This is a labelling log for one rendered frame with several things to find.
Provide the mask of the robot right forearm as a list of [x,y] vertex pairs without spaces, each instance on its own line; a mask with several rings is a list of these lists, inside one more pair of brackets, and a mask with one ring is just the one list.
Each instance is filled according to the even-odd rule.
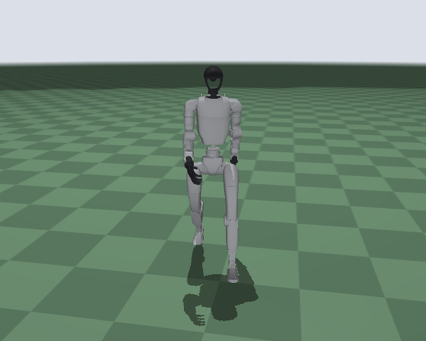
[[186,163],[186,157],[187,156],[191,156],[192,160],[194,162],[194,158],[193,158],[194,157],[194,150],[193,150],[194,142],[191,141],[191,140],[185,140],[185,131],[184,131],[184,134],[183,134],[183,148],[184,148],[184,151],[183,151],[184,164]]

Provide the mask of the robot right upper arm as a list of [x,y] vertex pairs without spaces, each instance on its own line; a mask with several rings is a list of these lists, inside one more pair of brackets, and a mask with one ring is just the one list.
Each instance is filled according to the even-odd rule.
[[191,99],[185,103],[184,106],[184,127],[185,127],[185,140],[195,141],[196,131],[193,131],[195,115],[194,110],[197,109],[198,99]]

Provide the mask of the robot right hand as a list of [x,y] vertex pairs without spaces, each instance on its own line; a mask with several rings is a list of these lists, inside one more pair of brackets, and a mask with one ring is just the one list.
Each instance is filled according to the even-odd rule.
[[185,168],[187,169],[188,175],[191,177],[192,182],[196,185],[200,185],[202,179],[196,177],[202,177],[202,175],[198,175],[194,172],[194,169],[197,170],[197,167],[194,166],[194,162],[191,156],[186,157]]

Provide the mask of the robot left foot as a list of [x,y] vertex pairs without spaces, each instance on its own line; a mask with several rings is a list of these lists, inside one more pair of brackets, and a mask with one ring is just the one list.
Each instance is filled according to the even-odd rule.
[[233,268],[233,265],[231,265],[230,270],[229,270],[229,267],[228,267],[226,279],[230,283],[237,283],[237,282],[239,282],[239,276],[237,274],[236,267]]

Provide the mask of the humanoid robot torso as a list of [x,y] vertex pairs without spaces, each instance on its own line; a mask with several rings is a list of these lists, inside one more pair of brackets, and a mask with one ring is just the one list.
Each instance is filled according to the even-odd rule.
[[215,145],[224,144],[229,133],[229,117],[231,103],[228,97],[220,96],[217,99],[210,99],[206,96],[198,97],[196,115],[197,132],[204,145],[211,145],[202,156],[202,174],[222,175],[223,156],[220,155],[220,148]]

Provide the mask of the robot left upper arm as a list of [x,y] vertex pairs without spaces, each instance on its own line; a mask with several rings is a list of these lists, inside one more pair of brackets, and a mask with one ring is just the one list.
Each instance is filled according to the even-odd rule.
[[231,130],[229,130],[229,135],[232,139],[237,139],[242,136],[241,129],[239,128],[242,106],[237,99],[229,99],[229,101],[231,103]]

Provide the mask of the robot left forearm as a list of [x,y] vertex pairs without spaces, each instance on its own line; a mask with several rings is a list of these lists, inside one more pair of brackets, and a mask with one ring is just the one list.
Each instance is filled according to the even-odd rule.
[[[241,131],[242,132],[242,131]],[[231,146],[230,146],[230,159],[232,156],[236,156],[237,160],[239,159],[239,144],[241,143],[241,137],[237,139],[230,138]]]

